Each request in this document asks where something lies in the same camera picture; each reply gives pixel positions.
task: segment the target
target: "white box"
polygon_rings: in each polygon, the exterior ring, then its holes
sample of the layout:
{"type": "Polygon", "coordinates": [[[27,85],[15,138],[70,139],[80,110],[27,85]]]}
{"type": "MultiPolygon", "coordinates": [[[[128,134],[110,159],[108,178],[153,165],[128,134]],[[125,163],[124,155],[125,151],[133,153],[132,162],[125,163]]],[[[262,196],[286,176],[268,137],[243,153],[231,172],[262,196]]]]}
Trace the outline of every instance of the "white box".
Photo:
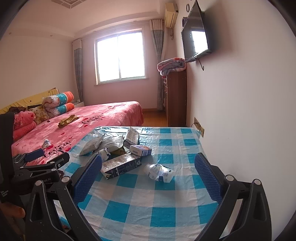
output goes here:
{"type": "Polygon", "coordinates": [[[131,145],[130,152],[137,156],[151,155],[152,149],[143,145],[131,145]]]}
{"type": "Polygon", "coordinates": [[[134,128],[130,127],[126,134],[126,141],[131,145],[137,145],[139,141],[140,133],[134,128]]]}

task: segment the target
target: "cardboard box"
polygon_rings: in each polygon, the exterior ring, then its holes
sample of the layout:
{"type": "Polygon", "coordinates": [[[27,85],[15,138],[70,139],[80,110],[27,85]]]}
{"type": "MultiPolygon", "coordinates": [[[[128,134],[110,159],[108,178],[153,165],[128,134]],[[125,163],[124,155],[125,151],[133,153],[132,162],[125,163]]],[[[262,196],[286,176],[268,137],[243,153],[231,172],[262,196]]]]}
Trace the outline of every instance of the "cardboard box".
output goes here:
{"type": "Polygon", "coordinates": [[[137,156],[151,155],[152,149],[143,145],[131,145],[130,152],[137,156]]]}
{"type": "Polygon", "coordinates": [[[126,134],[126,141],[131,145],[137,145],[139,141],[139,135],[139,132],[137,132],[134,128],[130,127],[126,134]]]}
{"type": "Polygon", "coordinates": [[[107,178],[117,177],[142,165],[142,158],[127,153],[103,162],[101,173],[107,178]]]}

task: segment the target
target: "human hand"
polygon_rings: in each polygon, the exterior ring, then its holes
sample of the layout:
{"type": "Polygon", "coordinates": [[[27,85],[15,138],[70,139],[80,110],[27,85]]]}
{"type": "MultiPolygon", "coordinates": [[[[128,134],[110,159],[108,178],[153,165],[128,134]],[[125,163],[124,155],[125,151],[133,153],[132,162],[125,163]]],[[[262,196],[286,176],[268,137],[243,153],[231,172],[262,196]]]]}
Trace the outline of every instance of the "human hand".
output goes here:
{"type": "Polygon", "coordinates": [[[23,208],[18,207],[18,206],[11,204],[9,202],[0,203],[0,209],[3,212],[3,214],[7,217],[12,217],[12,218],[24,218],[25,217],[25,211],[23,208]]]}

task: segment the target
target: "power cord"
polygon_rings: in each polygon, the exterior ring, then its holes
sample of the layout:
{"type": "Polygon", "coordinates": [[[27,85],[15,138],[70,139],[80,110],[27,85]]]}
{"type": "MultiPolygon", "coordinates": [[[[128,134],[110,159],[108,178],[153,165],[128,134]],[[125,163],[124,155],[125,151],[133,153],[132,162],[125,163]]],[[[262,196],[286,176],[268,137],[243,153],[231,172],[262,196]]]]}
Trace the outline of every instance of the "power cord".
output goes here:
{"type": "Polygon", "coordinates": [[[200,60],[198,59],[199,63],[200,63],[200,66],[202,68],[202,71],[205,71],[205,67],[202,65],[202,63],[200,62],[200,60]]]}
{"type": "Polygon", "coordinates": [[[172,40],[174,39],[174,29],[172,28],[172,32],[170,34],[170,36],[172,37],[172,40]]]}
{"type": "Polygon", "coordinates": [[[194,122],[192,125],[191,125],[191,128],[192,128],[192,126],[194,125],[194,124],[197,124],[197,130],[198,131],[200,131],[200,128],[201,128],[201,125],[199,124],[199,123],[197,123],[197,122],[194,122]]]}

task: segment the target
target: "packaging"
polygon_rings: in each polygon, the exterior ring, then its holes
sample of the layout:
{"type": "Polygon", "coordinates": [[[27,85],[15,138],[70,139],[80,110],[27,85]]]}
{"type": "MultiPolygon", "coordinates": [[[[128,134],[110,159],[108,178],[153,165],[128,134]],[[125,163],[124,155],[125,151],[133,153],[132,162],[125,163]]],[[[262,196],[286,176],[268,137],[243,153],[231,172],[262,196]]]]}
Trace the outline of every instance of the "packaging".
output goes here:
{"type": "Polygon", "coordinates": [[[132,153],[127,153],[103,163],[101,173],[107,178],[117,177],[123,173],[142,165],[142,158],[132,153]]]}
{"type": "Polygon", "coordinates": [[[100,146],[103,138],[104,134],[99,134],[97,137],[91,139],[89,142],[85,144],[78,156],[82,156],[96,150],[100,146]]]}
{"type": "Polygon", "coordinates": [[[111,156],[108,148],[104,148],[103,150],[99,150],[98,155],[102,158],[102,162],[107,161],[108,158],[111,156]]]}
{"type": "Polygon", "coordinates": [[[144,167],[144,172],[157,182],[170,183],[174,177],[174,171],[161,164],[147,164],[144,167]]]}
{"type": "Polygon", "coordinates": [[[118,150],[123,146],[123,136],[113,136],[105,138],[100,144],[99,148],[95,151],[96,154],[104,148],[108,148],[109,152],[118,150]]]}
{"type": "Polygon", "coordinates": [[[131,145],[130,152],[137,156],[148,156],[151,155],[152,149],[143,145],[131,145]]]}
{"type": "Polygon", "coordinates": [[[130,127],[126,134],[126,141],[131,145],[137,145],[139,141],[139,132],[130,127]]]}
{"type": "Polygon", "coordinates": [[[44,143],[43,143],[43,149],[46,149],[50,146],[50,141],[48,139],[45,139],[44,140],[44,143]]]}
{"type": "Polygon", "coordinates": [[[126,150],[124,149],[124,146],[122,146],[121,148],[111,152],[110,154],[113,155],[114,157],[117,157],[117,156],[124,155],[126,153],[129,153],[129,150],[126,152],[126,150]]]}

